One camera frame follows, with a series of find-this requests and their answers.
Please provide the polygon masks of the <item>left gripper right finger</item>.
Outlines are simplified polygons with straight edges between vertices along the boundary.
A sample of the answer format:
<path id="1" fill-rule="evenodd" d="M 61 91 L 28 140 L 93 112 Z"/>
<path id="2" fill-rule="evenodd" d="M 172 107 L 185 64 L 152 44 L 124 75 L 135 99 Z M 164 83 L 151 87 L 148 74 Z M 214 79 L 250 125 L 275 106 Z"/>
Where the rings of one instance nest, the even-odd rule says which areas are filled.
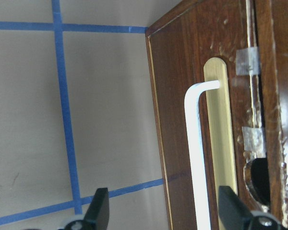
<path id="1" fill-rule="evenodd" d="M 226 230 L 246 230 L 252 214 L 229 186 L 218 189 L 218 215 Z"/>

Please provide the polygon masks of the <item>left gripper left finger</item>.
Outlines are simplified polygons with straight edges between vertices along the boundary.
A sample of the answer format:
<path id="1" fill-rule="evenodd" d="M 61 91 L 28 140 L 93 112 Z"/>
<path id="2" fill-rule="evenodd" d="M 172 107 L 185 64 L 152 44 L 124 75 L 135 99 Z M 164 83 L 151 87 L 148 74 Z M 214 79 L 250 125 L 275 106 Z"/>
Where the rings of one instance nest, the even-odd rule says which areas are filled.
<path id="1" fill-rule="evenodd" d="M 98 188 L 84 216 L 84 230 L 106 230 L 109 222 L 109 194 Z"/>

